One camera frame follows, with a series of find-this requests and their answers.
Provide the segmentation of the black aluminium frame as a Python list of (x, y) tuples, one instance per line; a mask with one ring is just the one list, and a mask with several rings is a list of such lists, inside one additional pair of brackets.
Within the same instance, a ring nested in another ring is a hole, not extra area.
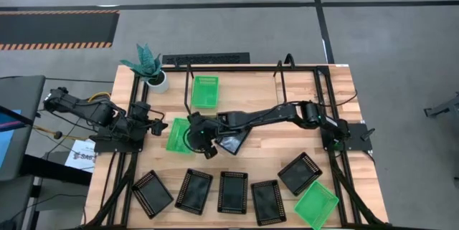
[[(283, 91), (280, 73), (273, 77), (273, 71), (260, 71), (275, 69), (270, 66), (241, 66), (240, 68), (229, 65), (198, 66), (192, 68), (194, 76), (216, 75), (219, 77), (219, 102), (218, 111), (258, 111), (271, 108), (283, 101)], [(355, 93), (351, 71), (348, 65), (323, 66), (329, 69), (334, 96), (337, 103), (349, 99)], [(186, 81), (185, 72), (168, 71), (169, 90), (163, 94), (148, 92), (147, 102), (154, 110), (163, 112), (169, 127), (174, 118), (185, 118), (184, 88)], [(287, 101), (312, 100), (317, 102), (315, 77), (309, 71), (285, 71), (285, 88)], [(112, 101), (122, 108), (127, 108), (133, 89), (134, 74), (124, 66), (118, 66), (113, 91)], [(303, 130), (292, 123), (278, 123), (254, 128), (249, 138), (242, 146), (238, 155), (233, 156), (218, 147), (219, 153), (207, 160), (203, 155), (180, 154), (166, 151), (166, 142), (170, 128), (165, 129), (161, 137), (146, 136), (143, 151), (138, 155), (136, 175), (137, 181), (150, 170), (155, 170), (164, 185), (177, 200), (184, 176), (188, 168), (202, 171), (214, 176), (212, 187), (201, 216), (182, 211), (174, 207), (174, 202), (167, 206), (157, 217), (149, 219), (139, 202), (133, 197), (130, 203), (127, 228), (129, 229), (162, 229), (162, 228), (258, 228), (250, 184), (260, 181), (280, 179), (277, 176), (284, 166), (291, 162), (303, 151), (323, 171), (318, 181), (329, 190), (334, 191), (328, 154), (323, 149), (319, 129)], [(348, 151), (349, 165), (354, 182), (354, 188), (364, 203), (372, 210), (375, 216), (388, 222), (387, 212), (379, 187), (378, 177), (374, 163), (368, 155), (361, 151)], [(95, 169), (90, 183), (85, 213), (87, 223), (93, 219), (100, 209), (100, 202), (105, 186), (105, 179), (110, 165), (111, 153), (104, 153), (97, 157)], [(219, 190), (219, 175), (221, 171), (240, 171), (248, 173), (248, 201), (245, 215), (222, 214), (217, 212)], [(280, 192), (283, 198), (287, 221), (273, 224), (273, 228), (299, 228), (308, 227), (293, 210), (301, 196), (294, 196), (280, 182)]]

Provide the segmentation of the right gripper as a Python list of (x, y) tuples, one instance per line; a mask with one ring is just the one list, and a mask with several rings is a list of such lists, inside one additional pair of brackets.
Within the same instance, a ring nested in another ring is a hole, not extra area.
[(188, 115), (187, 120), (190, 126), (186, 134), (186, 144), (192, 151), (204, 151), (206, 159), (215, 157), (218, 151), (212, 141), (217, 137), (219, 123), (199, 112)]

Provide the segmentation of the black plastic basket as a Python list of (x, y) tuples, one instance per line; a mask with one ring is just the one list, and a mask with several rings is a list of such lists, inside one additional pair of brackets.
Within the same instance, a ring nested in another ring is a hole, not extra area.
[(246, 141), (248, 135), (251, 132), (251, 128), (241, 131), (235, 135), (226, 136), (226, 137), (218, 137), (215, 142), (221, 148), (225, 149), (232, 155), (237, 155), (242, 144)]
[(278, 172), (278, 177), (294, 196), (299, 196), (322, 173), (322, 170), (306, 152), (302, 152)]
[(222, 171), (219, 180), (217, 211), (225, 214), (246, 214), (247, 187), (247, 173)]
[(287, 221), (277, 180), (252, 183), (250, 188), (258, 226)]
[(177, 209), (201, 216), (212, 186), (212, 181), (212, 175), (189, 168), (184, 176), (174, 206)]
[(136, 181), (131, 190), (149, 219), (156, 217), (174, 201), (154, 170)]

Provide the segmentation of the green artificial plant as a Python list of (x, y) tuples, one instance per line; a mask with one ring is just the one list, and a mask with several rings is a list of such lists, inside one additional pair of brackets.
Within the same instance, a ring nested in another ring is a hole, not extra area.
[(139, 63), (135, 64), (126, 59), (122, 59), (120, 63), (127, 66), (139, 77), (156, 80), (162, 71), (162, 63), (160, 61), (160, 54), (156, 57), (150, 50), (149, 46), (145, 44), (143, 47), (139, 44), (136, 45)]

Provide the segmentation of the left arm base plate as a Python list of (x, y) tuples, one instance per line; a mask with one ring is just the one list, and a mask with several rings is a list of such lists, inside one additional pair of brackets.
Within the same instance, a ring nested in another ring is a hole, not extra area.
[(121, 141), (110, 138), (91, 137), (96, 153), (137, 153), (143, 150), (144, 139)]

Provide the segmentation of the white plant pot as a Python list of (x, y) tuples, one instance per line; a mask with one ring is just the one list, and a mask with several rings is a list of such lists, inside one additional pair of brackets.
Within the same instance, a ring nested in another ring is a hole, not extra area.
[(164, 71), (162, 71), (157, 78), (150, 78), (146, 80), (146, 84), (150, 91), (154, 93), (164, 93), (169, 89), (169, 79)]

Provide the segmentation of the blue-screen laptop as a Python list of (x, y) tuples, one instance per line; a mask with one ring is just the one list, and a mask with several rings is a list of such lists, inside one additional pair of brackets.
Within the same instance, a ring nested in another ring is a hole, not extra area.
[(32, 125), (33, 120), (24, 117), (22, 110), (10, 110), (0, 106), (0, 168), (6, 160), (14, 131)]

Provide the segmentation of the black perforated floor grate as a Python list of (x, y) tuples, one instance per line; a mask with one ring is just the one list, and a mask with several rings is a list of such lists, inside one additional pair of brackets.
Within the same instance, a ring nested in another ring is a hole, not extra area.
[(162, 58), (163, 64), (249, 64), (249, 52), (209, 53), (209, 54), (168, 54)]

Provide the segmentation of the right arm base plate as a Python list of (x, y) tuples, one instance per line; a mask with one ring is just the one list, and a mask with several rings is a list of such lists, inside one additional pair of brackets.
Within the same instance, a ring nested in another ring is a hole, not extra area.
[(349, 132), (350, 136), (345, 140), (337, 140), (333, 138), (333, 134), (329, 131), (321, 129), (321, 137), (323, 141), (323, 148), (325, 150), (333, 150), (333, 151), (352, 151), (352, 150), (360, 150), (360, 151), (370, 151), (373, 149), (371, 140), (369, 138), (368, 141), (362, 141), (360, 136), (365, 133), (368, 129), (366, 124), (364, 123), (349, 123)]

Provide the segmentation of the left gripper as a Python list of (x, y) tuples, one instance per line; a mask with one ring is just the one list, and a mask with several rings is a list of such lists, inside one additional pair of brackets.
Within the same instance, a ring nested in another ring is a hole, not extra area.
[[(158, 120), (157, 118), (150, 119), (149, 116), (137, 116), (137, 115), (130, 115), (126, 118), (128, 123), (128, 133), (134, 134), (140, 130), (148, 130), (151, 127), (155, 128), (167, 128), (168, 124), (164, 123), (162, 120)], [(161, 136), (162, 130), (153, 129), (152, 134), (156, 136)]]

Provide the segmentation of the grey cart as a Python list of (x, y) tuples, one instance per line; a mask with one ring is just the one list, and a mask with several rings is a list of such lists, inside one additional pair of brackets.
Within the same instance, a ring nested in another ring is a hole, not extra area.
[[(34, 121), (44, 82), (43, 75), (0, 79), (0, 106), (21, 110), (21, 115)], [(31, 126), (13, 131), (6, 156), (0, 166), (0, 181), (8, 181), (19, 175), (31, 131)]]

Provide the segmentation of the black low bench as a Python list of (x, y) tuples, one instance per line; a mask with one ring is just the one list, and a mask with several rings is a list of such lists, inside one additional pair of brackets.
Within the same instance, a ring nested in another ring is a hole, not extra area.
[(19, 168), (19, 175), (31, 175), (40, 178), (79, 184), (82, 186), (89, 186), (92, 178), (92, 173), (90, 172), (65, 166), (32, 155), (24, 155), (22, 164)]

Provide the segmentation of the black floor stand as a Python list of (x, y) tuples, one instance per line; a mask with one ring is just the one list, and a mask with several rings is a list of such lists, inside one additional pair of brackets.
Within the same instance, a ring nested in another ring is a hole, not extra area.
[(428, 118), (434, 118), (439, 114), (447, 112), (451, 112), (459, 118), (459, 94), (440, 105), (431, 108), (425, 108), (423, 111), (425, 113), (425, 116)]

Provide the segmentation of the printed white paper sheet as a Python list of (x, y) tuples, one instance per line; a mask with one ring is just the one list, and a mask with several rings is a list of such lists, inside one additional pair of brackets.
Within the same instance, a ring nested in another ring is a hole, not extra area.
[(97, 157), (92, 140), (76, 140), (65, 161), (65, 166), (92, 173)]

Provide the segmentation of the green plastic basket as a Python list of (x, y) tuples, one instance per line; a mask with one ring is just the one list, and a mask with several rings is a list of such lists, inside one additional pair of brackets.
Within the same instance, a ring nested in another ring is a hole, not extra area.
[(321, 230), (338, 202), (339, 198), (330, 192), (327, 187), (319, 181), (314, 181), (293, 210), (313, 230)]
[(175, 118), (169, 138), (166, 143), (166, 150), (174, 153), (190, 154), (191, 151), (184, 144), (184, 134), (189, 128), (189, 121), (185, 118)]
[(219, 78), (196, 76), (194, 78), (191, 104), (197, 108), (214, 109), (219, 100)]

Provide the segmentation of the black hazard-striped floor mat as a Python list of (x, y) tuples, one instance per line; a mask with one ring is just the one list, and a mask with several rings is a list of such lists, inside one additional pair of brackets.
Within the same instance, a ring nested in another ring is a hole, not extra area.
[(118, 10), (0, 11), (0, 51), (112, 46)]

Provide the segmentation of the black metal rack frame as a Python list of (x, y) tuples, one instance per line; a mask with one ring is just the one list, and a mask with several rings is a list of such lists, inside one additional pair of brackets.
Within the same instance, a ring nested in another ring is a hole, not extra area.
[[(184, 107), (191, 114), (211, 116), (219, 112), (255, 112), (287, 100), (285, 73), (295, 69), (291, 56), (276, 64), (211, 64), (186, 66)], [(214, 109), (197, 108), (191, 104), (194, 78), (217, 76), (219, 100)]]

